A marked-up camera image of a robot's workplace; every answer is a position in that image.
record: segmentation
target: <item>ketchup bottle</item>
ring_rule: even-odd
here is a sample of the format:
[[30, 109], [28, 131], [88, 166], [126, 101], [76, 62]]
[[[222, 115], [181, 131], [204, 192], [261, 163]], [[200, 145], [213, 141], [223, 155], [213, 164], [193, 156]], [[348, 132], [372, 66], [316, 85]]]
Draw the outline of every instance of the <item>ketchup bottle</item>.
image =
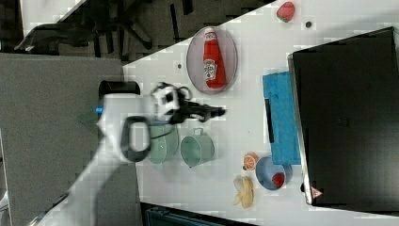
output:
[[212, 27], [206, 28], [204, 38], [204, 78], [209, 88], [218, 89], [226, 84], [226, 74], [215, 30]]

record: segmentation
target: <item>clear plate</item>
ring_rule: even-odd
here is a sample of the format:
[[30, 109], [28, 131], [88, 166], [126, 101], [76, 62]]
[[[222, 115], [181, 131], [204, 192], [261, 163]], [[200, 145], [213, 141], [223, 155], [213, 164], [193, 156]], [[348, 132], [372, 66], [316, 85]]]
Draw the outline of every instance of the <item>clear plate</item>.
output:
[[226, 85], [219, 89], [209, 88], [203, 75], [203, 45], [205, 43], [203, 35], [206, 28], [202, 28], [191, 40], [188, 46], [186, 65], [188, 76], [194, 87], [200, 92], [214, 95], [226, 90], [231, 85], [237, 70], [237, 51], [230, 35], [213, 26], [225, 66]]

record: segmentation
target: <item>blue tray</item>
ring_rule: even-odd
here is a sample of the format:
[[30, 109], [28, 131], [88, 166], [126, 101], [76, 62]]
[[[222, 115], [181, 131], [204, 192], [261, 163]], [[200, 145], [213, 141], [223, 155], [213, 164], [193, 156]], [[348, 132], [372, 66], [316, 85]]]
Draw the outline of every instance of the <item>blue tray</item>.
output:
[[300, 165], [293, 92], [289, 73], [263, 76], [263, 96], [268, 117], [273, 163]]

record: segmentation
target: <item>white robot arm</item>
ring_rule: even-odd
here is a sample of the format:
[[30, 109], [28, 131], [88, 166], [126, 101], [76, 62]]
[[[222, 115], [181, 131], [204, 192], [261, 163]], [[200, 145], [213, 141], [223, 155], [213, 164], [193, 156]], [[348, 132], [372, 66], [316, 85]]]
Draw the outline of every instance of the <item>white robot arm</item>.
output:
[[[151, 151], [150, 125], [176, 124], [186, 119], [209, 119], [225, 114], [221, 107], [189, 102], [189, 89], [161, 83], [148, 96], [114, 93], [104, 96], [98, 126], [104, 134], [97, 153], [67, 194], [28, 226], [92, 226], [97, 195], [112, 173], [122, 165], [142, 161]], [[136, 143], [132, 127], [144, 126], [143, 143]]]

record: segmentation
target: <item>tabletop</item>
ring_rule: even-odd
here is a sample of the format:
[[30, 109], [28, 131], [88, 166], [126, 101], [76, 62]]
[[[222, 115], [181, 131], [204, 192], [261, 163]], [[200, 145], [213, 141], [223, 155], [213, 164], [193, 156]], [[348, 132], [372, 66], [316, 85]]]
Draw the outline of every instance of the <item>tabletop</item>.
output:
[[[294, 19], [286, 24], [276, 17], [283, 1], [258, 8], [222, 24], [235, 42], [238, 55], [232, 86], [217, 95], [205, 95], [191, 84], [185, 67], [189, 40], [123, 67], [126, 81], [136, 81], [149, 93], [159, 81], [193, 90], [196, 102], [222, 105], [227, 114], [204, 124], [186, 121], [180, 138], [203, 127], [215, 143], [215, 159], [190, 169], [177, 153], [162, 168], [148, 159], [137, 163], [142, 202], [159, 204], [256, 225], [397, 225], [399, 218], [308, 206], [299, 188], [300, 166], [293, 166], [292, 180], [278, 191], [264, 189], [253, 171], [243, 171], [248, 152], [270, 155], [264, 110], [262, 76], [288, 71], [287, 56], [315, 45], [340, 40], [388, 26], [399, 27], [399, 2], [295, 0]], [[312, 22], [307, 28], [306, 22]], [[248, 209], [233, 206], [237, 175], [250, 176], [254, 203]]]

